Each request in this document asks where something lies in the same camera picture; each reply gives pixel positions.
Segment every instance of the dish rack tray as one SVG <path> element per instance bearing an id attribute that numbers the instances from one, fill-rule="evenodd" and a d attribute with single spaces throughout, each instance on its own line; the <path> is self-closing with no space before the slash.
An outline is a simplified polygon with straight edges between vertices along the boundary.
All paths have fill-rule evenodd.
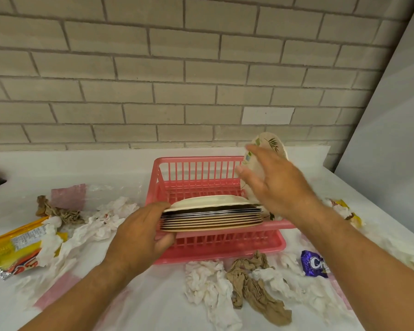
<path id="1" fill-rule="evenodd" d="M 235 168 L 241 156 L 162 157 L 155 160 L 146 204 L 168 201 L 173 204 L 207 195 L 241 196 L 241 181 Z M 155 263 L 184 263 L 247 256 L 256 250 L 281 251 L 287 245 L 279 229 L 295 228 L 287 220 L 269 221 L 247 228 L 177 233 L 176 241 Z M 157 238 L 166 232 L 157 230 Z"/>

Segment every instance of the purple wrapper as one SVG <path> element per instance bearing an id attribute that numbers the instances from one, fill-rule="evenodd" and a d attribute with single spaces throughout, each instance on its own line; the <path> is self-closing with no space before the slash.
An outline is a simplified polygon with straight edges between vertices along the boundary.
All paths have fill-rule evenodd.
<path id="1" fill-rule="evenodd" d="M 314 277 L 320 275 L 328 278 L 327 271 L 325 270 L 325 261 L 317 253 L 307 250 L 302 251 L 301 262 L 305 275 Z"/>

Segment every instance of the brick wall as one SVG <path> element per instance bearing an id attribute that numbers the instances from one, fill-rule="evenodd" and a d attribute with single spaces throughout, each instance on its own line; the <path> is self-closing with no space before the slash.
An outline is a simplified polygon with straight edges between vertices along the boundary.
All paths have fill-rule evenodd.
<path id="1" fill-rule="evenodd" d="M 414 0 L 0 0 L 0 151 L 330 144 Z"/>

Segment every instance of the dish rack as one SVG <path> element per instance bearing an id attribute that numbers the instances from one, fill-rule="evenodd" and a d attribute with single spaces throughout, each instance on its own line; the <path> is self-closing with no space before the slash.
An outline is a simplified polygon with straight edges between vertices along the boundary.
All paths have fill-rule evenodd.
<path id="1" fill-rule="evenodd" d="M 207 195 L 242 196 L 241 181 L 235 168 L 241 156 L 163 157 L 155 160 L 146 204 L 168 201 L 173 204 L 191 197 Z M 281 251 L 287 245 L 279 229 L 295 228 L 287 220 L 269 221 L 247 228 L 177 233 L 175 244 L 156 264 L 185 263 L 247 256 L 256 250 Z M 157 230 L 157 238 L 166 232 Z"/>

